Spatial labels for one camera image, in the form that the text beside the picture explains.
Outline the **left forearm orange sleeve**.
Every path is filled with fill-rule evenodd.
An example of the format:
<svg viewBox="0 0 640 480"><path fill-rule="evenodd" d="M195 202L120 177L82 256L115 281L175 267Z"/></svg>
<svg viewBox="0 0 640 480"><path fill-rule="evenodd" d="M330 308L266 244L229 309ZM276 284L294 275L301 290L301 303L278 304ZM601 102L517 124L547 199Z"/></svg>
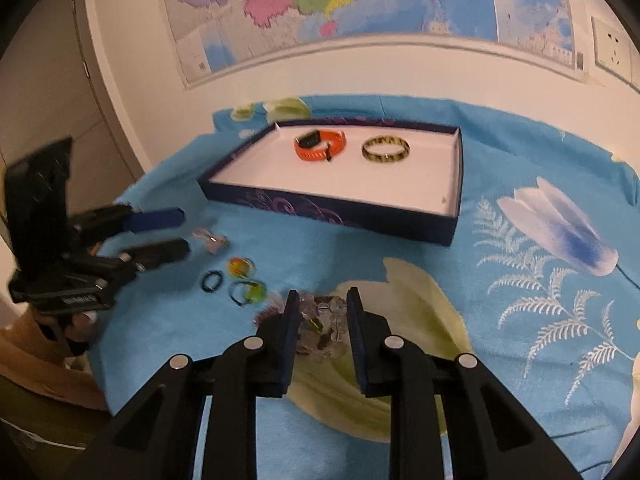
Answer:
<svg viewBox="0 0 640 480"><path fill-rule="evenodd" d="M1 376L40 396L106 411L107 404L88 370L68 366L73 359L64 342L43 335L38 315L28 308L1 329Z"/></svg>

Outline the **left hand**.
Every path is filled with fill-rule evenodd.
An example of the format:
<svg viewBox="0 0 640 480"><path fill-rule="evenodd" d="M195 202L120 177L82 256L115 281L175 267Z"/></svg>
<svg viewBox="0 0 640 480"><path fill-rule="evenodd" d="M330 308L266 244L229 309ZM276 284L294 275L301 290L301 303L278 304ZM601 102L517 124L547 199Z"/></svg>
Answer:
<svg viewBox="0 0 640 480"><path fill-rule="evenodd" d="M51 316L35 311L34 319L44 338L64 358L84 354L96 334L96 326L86 312Z"/></svg>

